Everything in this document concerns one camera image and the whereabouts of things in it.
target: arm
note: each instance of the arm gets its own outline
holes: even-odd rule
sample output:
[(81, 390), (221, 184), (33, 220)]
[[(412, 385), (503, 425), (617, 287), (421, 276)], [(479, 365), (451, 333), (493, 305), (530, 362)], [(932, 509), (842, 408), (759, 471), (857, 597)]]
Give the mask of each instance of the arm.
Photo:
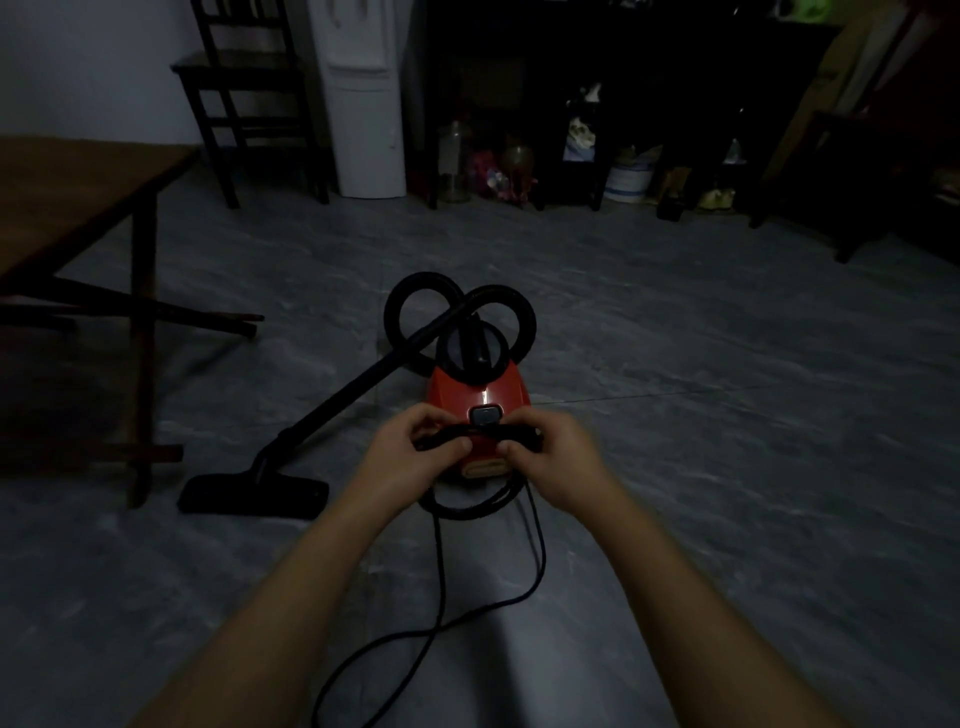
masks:
[(571, 416), (523, 408), (504, 422), (543, 432), (542, 453), (502, 452), (607, 554), (684, 728), (848, 725), (633, 501)]
[(411, 437), (454, 420), (418, 404), (383, 425), (341, 497), (130, 728), (292, 725), (360, 558), (384, 526), (470, 448), (469, 438), (460, 438), (416, 452)]

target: glass jar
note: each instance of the glass jar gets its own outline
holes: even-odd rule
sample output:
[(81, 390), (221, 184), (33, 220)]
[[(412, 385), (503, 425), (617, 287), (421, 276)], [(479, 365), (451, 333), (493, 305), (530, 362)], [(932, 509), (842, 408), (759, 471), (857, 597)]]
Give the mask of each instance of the glass jar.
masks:
[(465, 203), (470, 199), (469, 162), (473, 132), (465, 121), (454, 121), (438, 132), (437, 172), (440, 183), (437, 197), (447, 203)]

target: red vacuum cleaner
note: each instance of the red vacuum cleaner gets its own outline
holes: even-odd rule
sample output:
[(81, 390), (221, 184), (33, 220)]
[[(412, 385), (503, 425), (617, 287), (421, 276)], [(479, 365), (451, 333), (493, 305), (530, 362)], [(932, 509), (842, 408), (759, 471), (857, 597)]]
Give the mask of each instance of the red vacuum cleaner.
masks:
[[(409, 338), (400, 330), (400, 310), (407, 299), (418, 291), (431, 290), (443, 295), (450, 308)], [(487, 303), (502, 303), (516, 315), (519, 325), (516, 340), (507, 344), (496, 327), (476, 313)], [(528, 449), (540, 449), (540, 434), (528, 425), (504, 425), (500, 419), (511, 411), (530, 403), (517, 364), (530, 351), (537, 335), (537, 319), (529, 302), (513, 288), (484, 285), (464, 293), (460, 286), (439, 273), (415, 273), (396, 285), (387, 299), (383, 324), (393, 350), (354, 379), (339, 392), (318, 406), (295, 425), (284, 429), (274, 441), (253, 459), (249, 470), (222, 475), (198, 475), (191, 478), (180, 495), (178, 507), (184, 513), (218, 513), (249, 516), (314, 519), (326, 506), (329, 488), (320, 480), (291, 477), (278, 472), (297, 446), (318, 428), (340, 414), (378, 382), (403, 365), (429, 377), (427, 400), (452, 412), (460, 421), (443, 427), (437, 433), (414, 443), (417, 449), (432, 449), (453, 438), (467, 435), (473, 449), (462, 460), (453, 479), (476, 480), (506, 475), (506, 482), (486, 500), (466, 508), (443, 505), (431, 488), (420, 499), (420, 506), (433, 516), (437, 547), (437, 570), (440, 579), (440, 608), (433, 626), (385, 635), (357, 650), (333, 671), (321, 688), (314, 704), (313, 726), (320, 725), (320, 709), (336, 680), (356, 660), (394, 640), (426, 638), (417, 659), (394, 692), (379, 710), (364, 723), (365, 728), (382, 718), (413, 679), (434, 639), (447, 629), (465, 624), (501, 607), (517, 604), (528, 598), (540, 585), (546, 571), (546, 545), (540, 529), (540, 518), (526, 478), (511, 472), (497, 456), (496, 443), (516, 440)], [(437, 355), (433, 359), (422, 353), (434, 340)], [(483, 518), (511, 502), (526, 490), (540, 541), (537, 575), (533, 586), (521, 595), (472, 609), (456, 619), (444, 622), (446, 578), (440, 519), (470, 521)]]

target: left hand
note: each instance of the left hand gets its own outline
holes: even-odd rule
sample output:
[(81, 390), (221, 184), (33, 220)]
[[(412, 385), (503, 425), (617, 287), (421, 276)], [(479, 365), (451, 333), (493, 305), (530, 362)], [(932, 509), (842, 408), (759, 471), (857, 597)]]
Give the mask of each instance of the left hand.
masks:
[(381, 426), (344, 495), (383, 506), (392, 518), (415, 503), (440, 473), (466, 456), (469, 437), (417, 452), (413, 440), (455, 425), (454, 415), (432, 404), (415, 404)]

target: vacuum button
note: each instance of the vacuum button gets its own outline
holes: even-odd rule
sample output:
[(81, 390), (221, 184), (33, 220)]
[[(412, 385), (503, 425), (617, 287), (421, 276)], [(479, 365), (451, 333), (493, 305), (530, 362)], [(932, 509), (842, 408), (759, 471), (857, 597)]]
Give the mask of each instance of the vacuum button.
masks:
[(503, 417), (503, 410), (497, 405), (491, 404), (486, 407), (474, 407), (470, 410), (471, 425), (496, 425)]

